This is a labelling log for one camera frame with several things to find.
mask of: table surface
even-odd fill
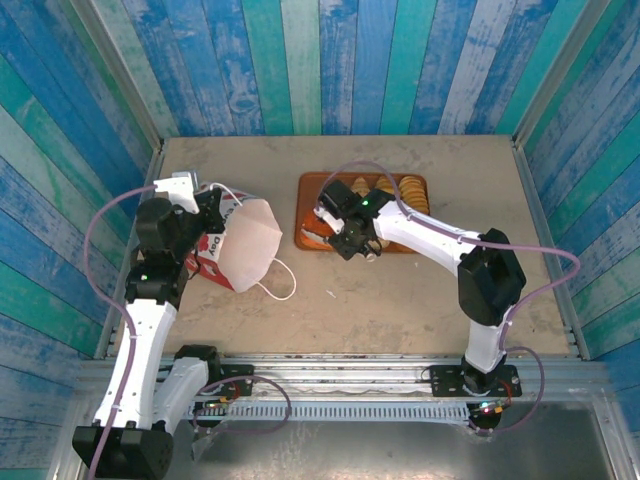
[[[293,243],[298,179],[354,159],[392,172],[417,173],[428,183],[431,214],[485,232],[503,230],[511,243],[538,243],[508,137],[345,136],[173,138],[161,177],[196,169],[216,181],[269,201],[283,232],[278,258],[295,272],[297,293],[286,302],[259,287],[238,294],[204,278],[187,285],[165,345],[208,343],[229,353],[462,354],[469,320],[460,310],[457,280],[417,254],[387,254],[373,263],[345,262],[334,253]],[[542,256],[519,254],[523,294],[548,282]],[[289,275],[273,264],[263,283],[278,295]],[[567,354],[565,330],[552,293],[518,313],[507,345]]]

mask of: wooden tray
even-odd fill
[[[300,176],[300,181],[298,182],[298,202],[296,207],[294,242],[296,246],[301,250],[325,252],[333,251],[333,249],[329,245],[319,245],[315,242],[310,241],[305,235],[302,234],[301,231],[304,215],[314,207],[318,198],[318,193],[320,192],[320,188],[322,188],[322,184],[329,175],[331,175],[331,172],[307,172]],[[392,173],[391,175],[397,183],[400,183],[400,180],[408,175],[420,179],[420,183],[422,183],[425,195],[427,196],[427,201],[429,201],[427,181],[424,179],[424,177],[416,175],[414,173]],[[346,185],[351,186],[356,178],[362,177],[367,181],[369,188],[373,189],[380,176],[380,173],[342,172],[336,175],[334,178],[336,180],[342,180]],[[393,242],[391,242],[387,248],[383,249],[383,252],[414,253],[410,248],[405,247],[404,245],[398,245],[397,243]]]

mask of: purple cable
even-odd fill
[[[548,254],[552,254],[552,255],[557,255],[557,256],[560,256],[560,257],[568,258],[569,260],[571,260],[571,262],[573,262],[574,267],[571,269],[571,271],[569,273],[567,273],[563,277],[561,277],[561,278],[559,278],[559,279],[557,279],[557,280],[555,280],[555,281],[553,281],[551,283],[548,283],[547,285],[544,285],[544,286],[534,290],[533,292],[529,293],[528,295],[524,296],[523,298],[520,299],[519,302],[517,302],[513,306],[513,308],[511,308],[511,310],[507,313],[507,316],[505,317],[505,326],[502,329],[502,332],[500,334],[500,342],[499,342],[500,349],[504,349],[504,342],[505,342],[505,339],[506,339],[506,336],[507,336],[507,331],[509,330],[509,327],[513,323],[513,321],[512,321],[513,317],[524,306],[525,303],[530,302],[531,300],[533,300],[538,295],[541,295],[541,294],[543,294],[543,293],[545,293],[545,292],[547,292],[549,290],[554,289],[558,285],[561,285],[561,284],[569,281],[570,279],[575,277],[578,274],[578,271],[580,270],[580,259],[577,256],[575,256],[574,254],[572,254],[570,252],[567,252],[565,250],[560,250],[558,248],[551,248],[551,247],[540,247],[540,246],[537,246],[537,245],[511,245],[511,244],[505,244],[505,243],[484,242],[482,240],[478,240],[477,238],[468,238],[468,237],[458,236],[458,235],[456,235],[454,233],[451,233],[451,232],[449,232],[449,231],[447,231],[447,230],[445,230],[445,229],[443,229],[443,228],[441,228],[441,227],[439,227],[437,225],[432,225],[430,223],[425,222],[424,220],[416,217],[412,212],[410,212],[407,209],[406,205],[402,202],[401,195],[400,195],[400,189],[398,188],[398,185],[396,184],[396,181],[393,178],[393,176],[391,175],[391,173],[389,173],[389,171],[387,169],[385,169],[383,166],[378,165],[377,163],[372,162],[370,160],[354,160],[353,162],[345,163],[340,168],[338,168],[336,171],[334,171],[331,175],[329,175],[329,177],[327,177],[327,179],[322,184],[322,188],[320,189],[320,192],[322,192],[325,189],[325,187],[329,184],[329,182],[338,173],[346,170],[349,167],[360,166],[360,165],[366,165],[366,166],[377,168],[378,170],[380,170],[384,174],[385,177],[387,177],[389,179],[389,181],[391,182],[391,186],[393,187],[393,192],[394,192],[395,197],[396,197],[396,203],[398,204],[398,208],[407,217],[407,220],[409,220],[409,221],[415,222],[418,225],[422,225],[425,228],[429,228],[429,229],[431,229],[431,230],[433,230],[433,231],[435,231],[437,233],[440,233],[441,235],[444,235],[444,236],[446,236],[448,238],[452,238],[454,240],[457,240],[459,243],[468,243],[468,244],[471,244],[471,245],[475,245],[477,247],[491,248],[491,249],[495,249],[495,250],[513,250],[513,251],[520,251],[520,252],[548,253]],[[533,356],[533,358],[538,363],[538,368],[540,369],[540,391],[538,392],[538,396],[536,398],[536,401],[533,404],[533,407],[531,408],[529,413],[527,413],[527,415],[525,415],[520,421],[516,422],[515,424],[513,424],[513,425],[511,425],[509,427],[505,427],[505,428],[498,429],[498,430],[482,430],[482,429],[479,429],[479,428],[475,427],[473,422],[469,421],[470,425],[472,427],[474,427],[476,429],[476,431],[478,431],[480,433],[507,432],[507,431],[510,431],[510,430],[514,430],[515,428],[519,427],[524,422],[529,420],[529,418],[531,418],[531,416],[537,410],[538,405],[540,405],[540,402],[542,401],[542,396],[544,395],[544,387],[545,387],[545,375],[544,375],[544,366],[542,365],[542,360],[540,359],[540,356],[529,347],[523,347],[523,346],[511,347],[511,348],[507,348],[506,352],[510,353],[510,352],[518,351],[518,350],[523,350],[523,351],[528,352],[529,354],[531,354]]]
[[[96,447],[96,451],[93,454],[93,458],[91,459],[91,466],[89,467],[89,473],[87,475],[88,480],[94,480],[96,478],[96,470],[98,468],[98,463],[100,462],[100,456],[102,455],[102,451],[104,450],[104,446],[107,443],[107,438],[109,436],[109,432],[111,431],[111,427],[113,426],[113,422],[116,418],[116,413],[118,410],[118,406],[120,405],[120,400],[122,400],[122,394],[124,393],[124,389],[127,386],[127,380],[129,379],[129,374],[131,373],[131,367],[133,366],[133,359],[136,354],[136,326],[134,325],[133,319],[129,312],[127,312],[126,308],[120,305],[118,302],[110,298],[106,295],[98,285],[96,285],[93,276],[91,275],[91,269],[89,267],[89,246],[91,244],[91,234],[93,233],[93,229],[96,224],[100,220],[100,217],[104,215],[104,213],[117,205],[122,200],[125,200],[129,197],[133,197],[135,195],[139,195],[144,192],[150,192],[155,190],[155,185],[149,185],[146,187],[135,188],[129,192],[123,193],[122,195],[118,195],[113,200],[109,201],[104,207],[96,212],[96,214],[91,219],[89,223],[89,228],[87,228],[87,234],[84,237],[84,248],[83,248],[83,264],[84,264],[84,272],[87,276],[87,280],[89,281],[89,285],[96,295],[113,308],[118,310],[122,314],[122,318],[124,318],[127,323],[127,327],[129,327],[129,355],[127,356],[127,363],[124,367],[124,372],[122,374],[122,379],[120,380],[120,385],[118,385],[118,390],[116,390],[116,394],[113,397],[113,405],[111,407],[111,412],[109,413],[109,418],[107,419],[107,423],[104,426],[104,430],[102,430],[102,435],[100,435],[100,440],[98,441],[98,446]]]
[[[202,387],[200,390],[198,390],[198,393],[196,395],[200,395],[202,393],[207,393],[207,391],[213,390],[214,388],[219,387],[220,385],[224,385],[226,383],[233,383],[233,382],[237,382],[237,381],[240,381],[240,380],[242,380],[242,381],[244,381],[244,380],[252,380],[254,382],[265,382],[265,383],[268,383],[269,385],[274,387],[276,390],[278,390],[282,394],[282,396],[284,397],[285,401],[287,402],[287,410],[285,411],[284,418],[282,420],[280,420],[273,427],[270,427],[270,428],[242,429],[242,430],[234,430],[234,429],[231,429],[231,428],[225,428],[225,429],[222,430],[221,433],[225,433],[226,432],[226,433],[240,433],[240,434],[248,434],[248,435],[264,435],[264,434],[267,434],[267,433],[277,432],[282,427],[284,427],[285,424],[287,423],[287,421],[289,420],[289,417],[291,416],[291,410],[292,410],[291,398],[289,398],[289,395],[287,395],[287,392],[284,390],[284,388],[282,388],[280,385],[278,385],[273,380],[269,380],[268,378],[260,377],[258,375],[238,375],[237,377],[224,378],[222,380],[218,380],[217,382],[213,382],[213,383],[211,383],[209,385],[206,385],[206,386]],[[195,415],[193,416],[193,420],[191,421],[191,424],[193,425],[193,428],[196,429],[196,431],[206,430],[205,428],[198,426],[197,420],[198,420],[199,413],[200,413],[199,411],[195,413]]]

